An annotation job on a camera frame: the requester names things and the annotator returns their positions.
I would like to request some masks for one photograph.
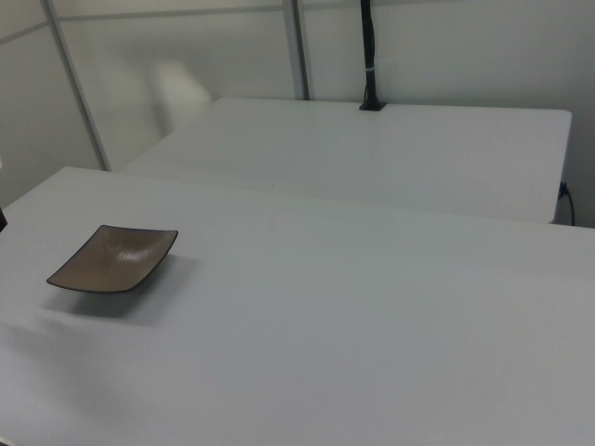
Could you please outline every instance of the small square plate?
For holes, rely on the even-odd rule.
[[[139,285],[165,258],[176,230],[100,226],[47,283],[87,293],[123,293]]]

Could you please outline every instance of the power cord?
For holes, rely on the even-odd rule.
[[[564,195],[568,197],[568,203],[570,203],[570,216],[572,219],[572,224],[575,226],[575,204],[573,203],[573,197],[568,190],[568,184],[560,183],[560,189],[558,190],[558,200],[561,200]]]

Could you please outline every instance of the white surface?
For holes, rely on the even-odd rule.
[[[222,99],[122,169],[475,216],[554,218],[567,111]]]
[[[279,7],[282,0],[54,0],[60,17],[163,11]]]
[[[318,100],[362,100],[365,73],[359,2],[305,3],[314,4],[305,5],[302,22],[311,63],[312,96]],[[591,43],[595,38],[595,2],[372,3],[377,86],[382,98],[397,103],[572,112],[573,137],[564,177],[575,198],[578,221],[592,226],[595,58]],[[332,6],[321,9],[324,4]]]
[[[0,234],[0,419],[36,446],[588,445],[592,232],[67,169]],[[100,224],[179,230],[124,296]]]
[[[214,98],[296,97],[281,6],[61,26],[115,171]]]
[[[0,156],[0,207],[65,165],[99,168],[47,27],[0,46]]]
[[[44,21],[39,0],[0,0],[0,39]]]

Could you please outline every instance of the white table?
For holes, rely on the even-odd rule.
[[[26,446],[595,440],[591,230],[78,169],[7,217],[0,435]],[[179,237],[132,296],[47,285],[100,224]]]
[[[568,111],[221,99],[122,173],[548,223]]]

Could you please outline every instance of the black cable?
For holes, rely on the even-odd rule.
[[[570,218],[572,221],[572,225],[576,226],[575,224],[575,203],[573,202],[573,197],[570,194],[568,189],[567,183],[560,183],[560,190],[558,191],[558,200],[560,200],[563,196],[568,197],[568,203],[570,204]]]

